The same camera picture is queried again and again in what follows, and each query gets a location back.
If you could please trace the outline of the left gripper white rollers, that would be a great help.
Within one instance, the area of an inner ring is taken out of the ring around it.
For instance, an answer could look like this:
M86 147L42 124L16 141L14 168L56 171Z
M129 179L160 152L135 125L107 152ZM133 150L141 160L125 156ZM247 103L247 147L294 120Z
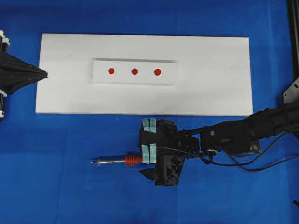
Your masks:
M15 93L18 89L36 83L48 77L42 69L22 61L7 53L10 40L5 33L0 31L0 68L4 71L26 73L1 73L0 74L0 120L4 118L4 98Z

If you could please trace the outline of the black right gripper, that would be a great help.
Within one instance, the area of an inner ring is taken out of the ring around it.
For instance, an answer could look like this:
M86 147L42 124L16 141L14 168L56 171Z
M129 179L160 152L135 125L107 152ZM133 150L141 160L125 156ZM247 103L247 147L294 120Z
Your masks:
M139 173L156 186L175 186L179 184L185 159L199 153L199 139L189 131L179 131L172 121L143 118L139 149L142 162L154 165Z

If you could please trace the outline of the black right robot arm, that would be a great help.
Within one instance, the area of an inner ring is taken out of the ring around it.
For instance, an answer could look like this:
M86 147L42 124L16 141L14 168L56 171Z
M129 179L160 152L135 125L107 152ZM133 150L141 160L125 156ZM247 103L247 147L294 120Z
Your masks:
M243 120L225 121L198 129L178 130L174 122L142 119L139 149L144 164L153 168L140 174L156 186L179 184L185 159L199 158L206 164L221 149L229 156L245 157L260 153L260 139L291 133L299 128L299 103L265 109Z

